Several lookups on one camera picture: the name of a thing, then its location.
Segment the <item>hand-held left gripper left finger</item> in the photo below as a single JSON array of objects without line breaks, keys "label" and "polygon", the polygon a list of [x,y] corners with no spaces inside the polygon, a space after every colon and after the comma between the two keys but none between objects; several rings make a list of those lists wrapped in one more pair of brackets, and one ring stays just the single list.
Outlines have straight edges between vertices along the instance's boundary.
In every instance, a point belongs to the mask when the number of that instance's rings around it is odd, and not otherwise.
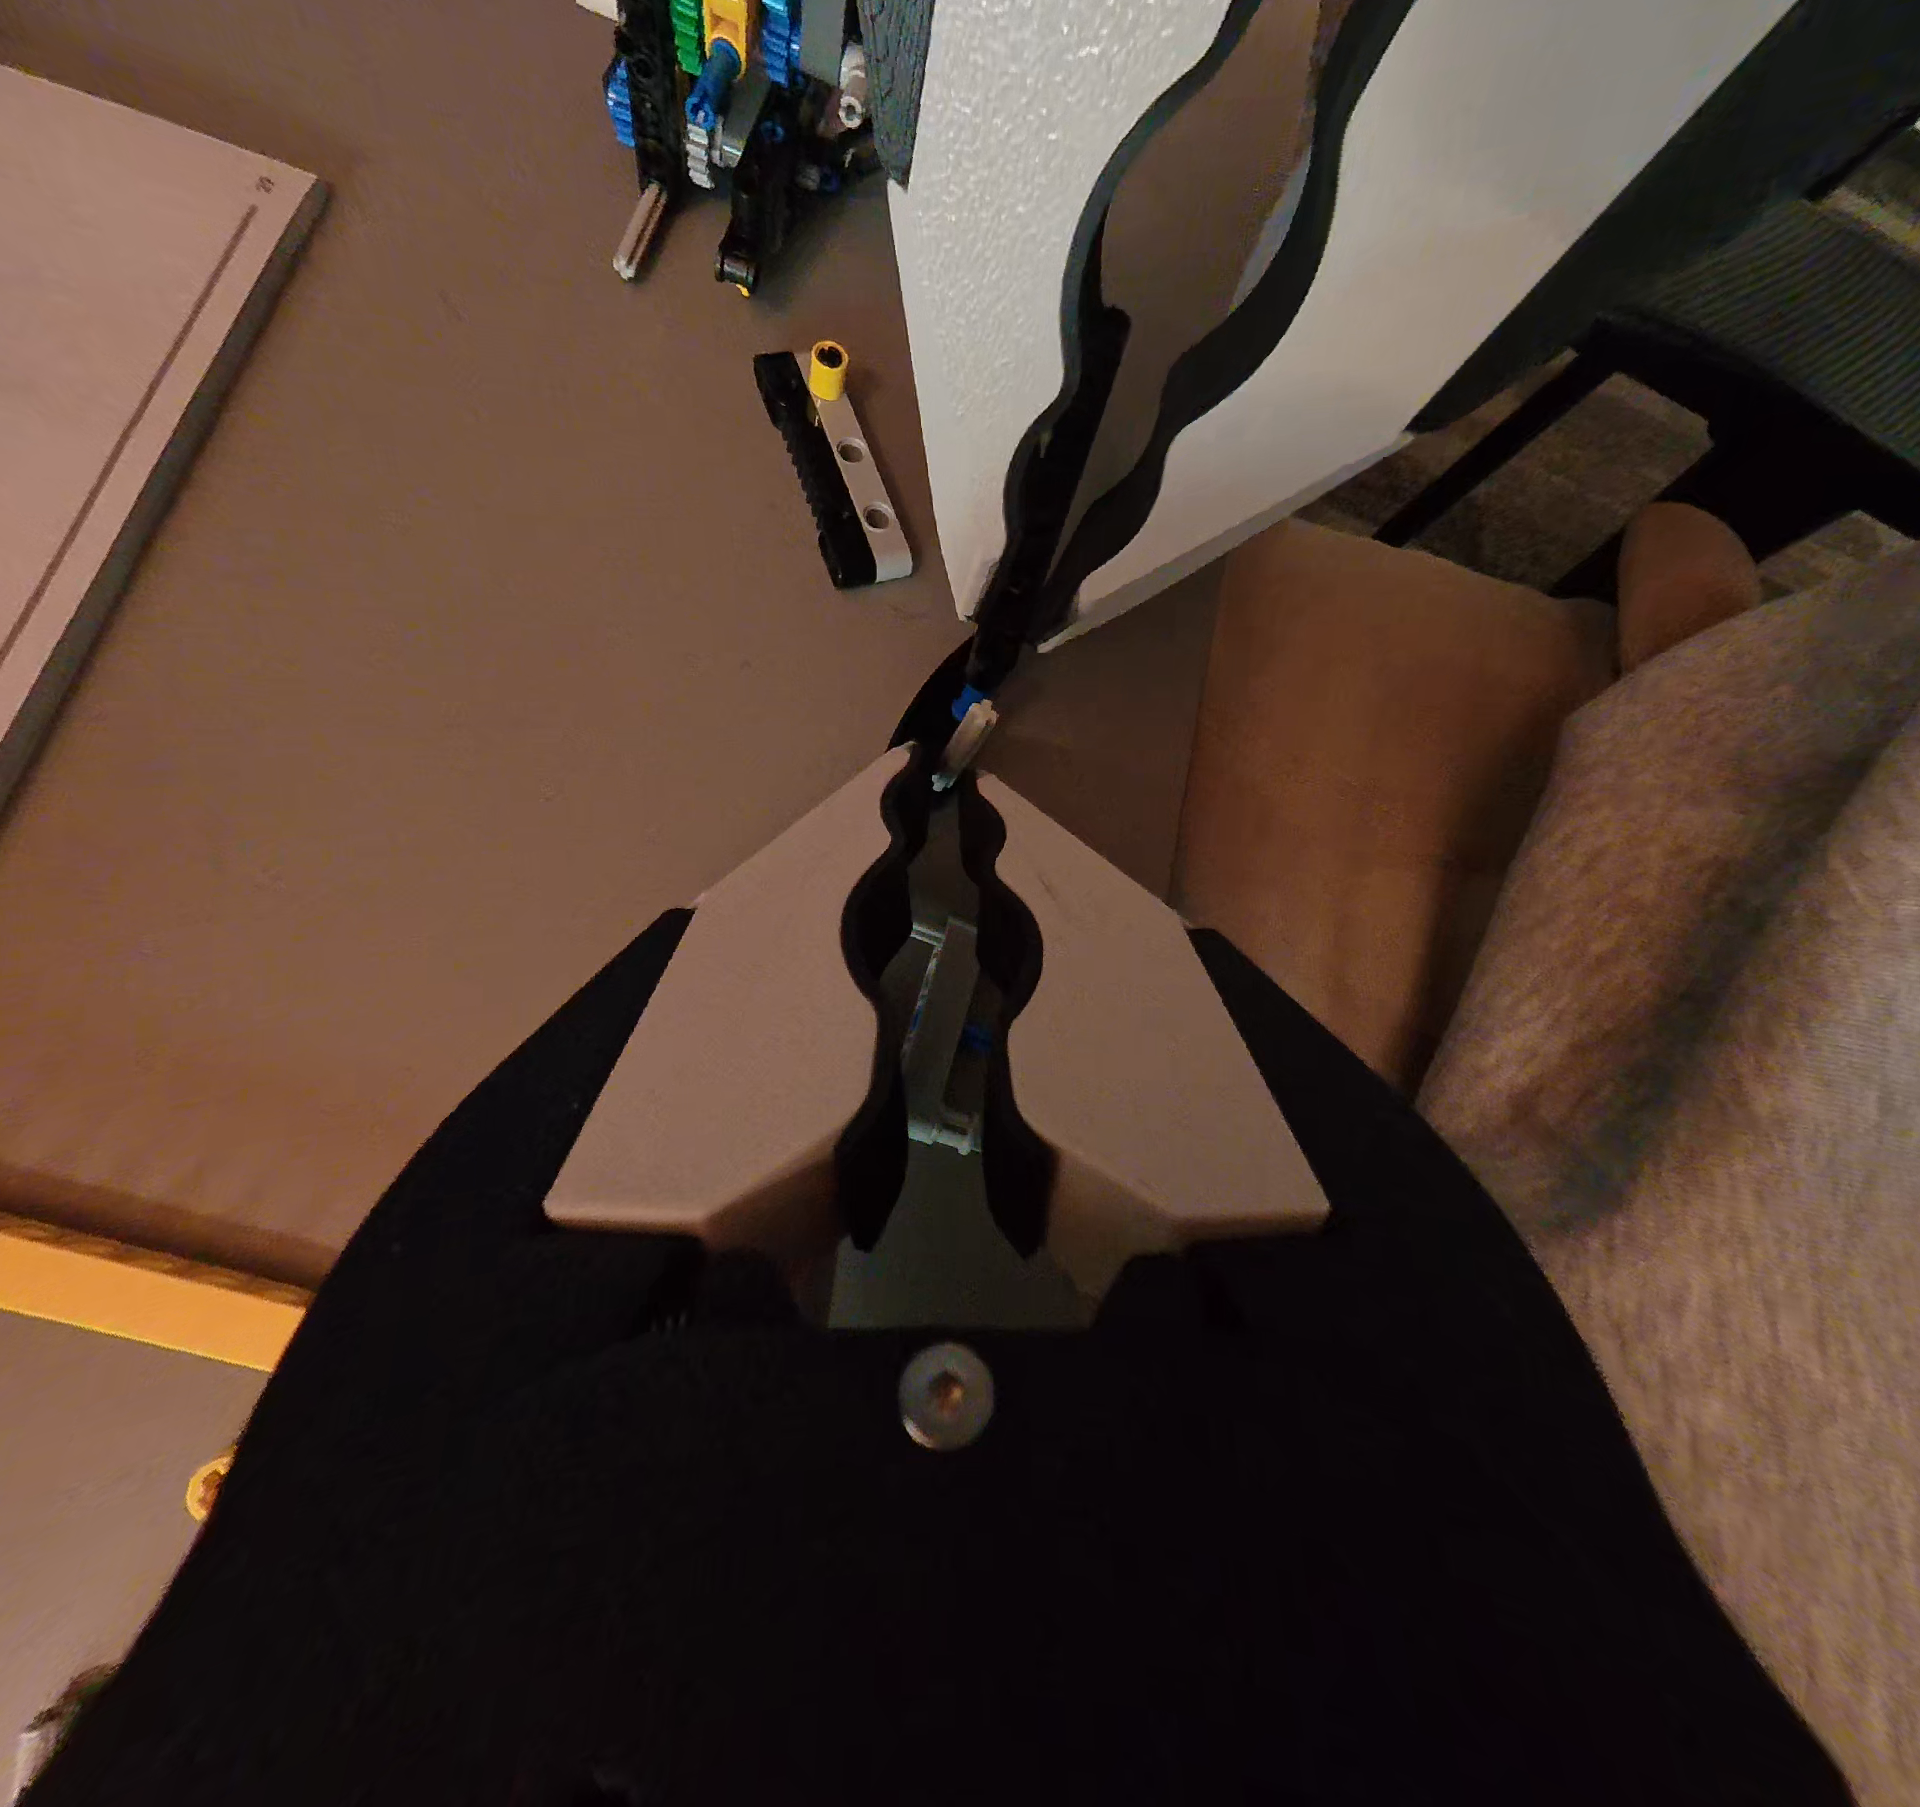
[{"label": "hand-held left gripper left finger", "polygon": [[594,1101],[548,1220],[824,1255],[850,1232],[833,1151],[873,1082],[877,1007],[841,927],[894,842],[868,763],[697,899]]}]

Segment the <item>black lego beam with pin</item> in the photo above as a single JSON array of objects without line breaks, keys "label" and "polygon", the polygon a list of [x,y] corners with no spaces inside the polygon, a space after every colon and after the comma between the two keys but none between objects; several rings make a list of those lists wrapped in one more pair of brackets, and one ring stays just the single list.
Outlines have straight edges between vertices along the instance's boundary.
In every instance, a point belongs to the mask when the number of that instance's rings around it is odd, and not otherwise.
[{"label": "black lego beam with pin", "polygon": [[973,617],[973,634],[924,679],[892,735],[892,744],[909,744],[924,756],[934,795],[948,795],[973,767],[996,728],[998,694],[1060,617],[1062,609],[1050,608],[1046,593],[1129,331],[1129,313],[1095,292],[1078,382],[1009,470],[1011,523],[1003,558]]}]

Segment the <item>black chair base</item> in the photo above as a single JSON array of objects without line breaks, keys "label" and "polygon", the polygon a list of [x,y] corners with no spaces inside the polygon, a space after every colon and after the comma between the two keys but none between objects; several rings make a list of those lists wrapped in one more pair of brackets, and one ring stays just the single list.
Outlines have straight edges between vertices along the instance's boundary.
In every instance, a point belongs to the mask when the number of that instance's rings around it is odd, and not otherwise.
[{"label": "black chair base", "polygon": [[1704,422],[1709,448],[1662,494],[1767,559],[1850,513],[1917,537],[1916,221],[1858,186],[1788,202],[1709,257],[1598,319],[1374,540],[1405,547],[1609,378]]}]

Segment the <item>person's bare leg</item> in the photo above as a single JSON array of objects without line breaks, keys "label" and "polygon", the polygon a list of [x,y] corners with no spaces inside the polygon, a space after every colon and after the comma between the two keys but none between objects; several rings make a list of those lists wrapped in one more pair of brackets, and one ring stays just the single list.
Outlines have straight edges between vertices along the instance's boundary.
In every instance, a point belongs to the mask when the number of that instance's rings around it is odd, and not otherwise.
[{"label": "person's bare leg", "polygon": [[1764,598],[1738,537],[1656,501],[1616,603],[1289,517],[1223,570],[1174,906],[1377,1074],[1426,1074],[1566,719]]}]

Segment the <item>yellow-edged grey box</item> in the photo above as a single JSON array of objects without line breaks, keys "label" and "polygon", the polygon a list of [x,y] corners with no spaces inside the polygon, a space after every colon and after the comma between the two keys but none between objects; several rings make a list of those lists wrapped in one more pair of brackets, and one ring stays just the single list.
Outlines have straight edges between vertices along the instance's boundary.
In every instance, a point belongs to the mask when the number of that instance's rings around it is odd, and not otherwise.
[{"label": "yellow-edged grey box", "polygon": [[19,1794],[179,1572],[310,1294],[2,1220],[2,1751]]}]

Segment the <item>black and grey lego beams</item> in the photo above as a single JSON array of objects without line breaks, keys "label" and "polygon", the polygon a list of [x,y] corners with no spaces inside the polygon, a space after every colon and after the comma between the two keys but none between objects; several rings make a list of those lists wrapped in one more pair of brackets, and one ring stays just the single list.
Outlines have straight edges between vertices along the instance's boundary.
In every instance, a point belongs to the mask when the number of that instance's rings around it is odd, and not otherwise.
[{"label": "black and grey lego beams", "polygon": [[841,590],[892,584],[916,558],[851,404],[851,356],[833,338],[753,356],[762,408],[800,480],[828,580]]}]

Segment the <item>multicolour lego gear assembly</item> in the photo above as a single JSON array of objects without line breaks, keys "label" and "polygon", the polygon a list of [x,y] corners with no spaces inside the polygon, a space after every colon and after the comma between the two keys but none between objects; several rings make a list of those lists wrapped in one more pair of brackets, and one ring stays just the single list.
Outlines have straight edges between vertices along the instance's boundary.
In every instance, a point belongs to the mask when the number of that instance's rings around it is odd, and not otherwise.
[{"label": "multicolour lego gear assembly", "polygon": [[613,254],[648,271],[675,211],[720,200],[715,277],[751,297],[803,214],[880,171],[857,0],[576,0],[613,24],[611,127],[638,197]]}]

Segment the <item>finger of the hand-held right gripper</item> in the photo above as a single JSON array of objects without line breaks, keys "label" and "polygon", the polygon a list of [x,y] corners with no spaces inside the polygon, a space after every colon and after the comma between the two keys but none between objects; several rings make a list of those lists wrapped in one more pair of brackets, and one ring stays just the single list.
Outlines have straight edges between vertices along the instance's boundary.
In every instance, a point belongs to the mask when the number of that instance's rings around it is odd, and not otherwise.
[{"label": "finger of the hand-held right gripper", "polygon": [[933,0],[914,152],[889,194],[933,533],[971,619],[1021,443],[1069,378],[1069,265],[1126,134],[1232,0]]},{"label": "finger of the hand-held right gripper", "polygon": [[1046,650],[1397,448],[1796,0],[1352,0],[1284,235],[1164,376]]}]

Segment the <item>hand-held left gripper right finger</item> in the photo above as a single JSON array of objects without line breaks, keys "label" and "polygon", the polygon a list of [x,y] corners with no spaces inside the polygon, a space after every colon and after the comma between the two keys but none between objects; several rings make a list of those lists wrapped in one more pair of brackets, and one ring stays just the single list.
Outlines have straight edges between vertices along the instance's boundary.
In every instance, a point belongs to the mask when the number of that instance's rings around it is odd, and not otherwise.
[{"label": "hand-held left gripper right finger", "polygon": [[996,992],[982,1185],[1078,1291],[1144,1255],[1314,1232],[1330,1202],[1183,919],[991,775],[973,779]]}]

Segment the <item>grey lego connector piece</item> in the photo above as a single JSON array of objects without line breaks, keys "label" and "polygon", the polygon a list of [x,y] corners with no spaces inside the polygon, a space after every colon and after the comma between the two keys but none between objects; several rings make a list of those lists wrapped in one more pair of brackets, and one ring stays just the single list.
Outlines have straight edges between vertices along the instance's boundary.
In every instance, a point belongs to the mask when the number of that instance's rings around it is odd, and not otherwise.
[{"label": "grey lego connector piece", "polygon": [[924,972],[902,1042],[908,1136],[924,1147],[979,1151],[993,1034],[979,1004],[980,968],[971,919],[914,924]]}]

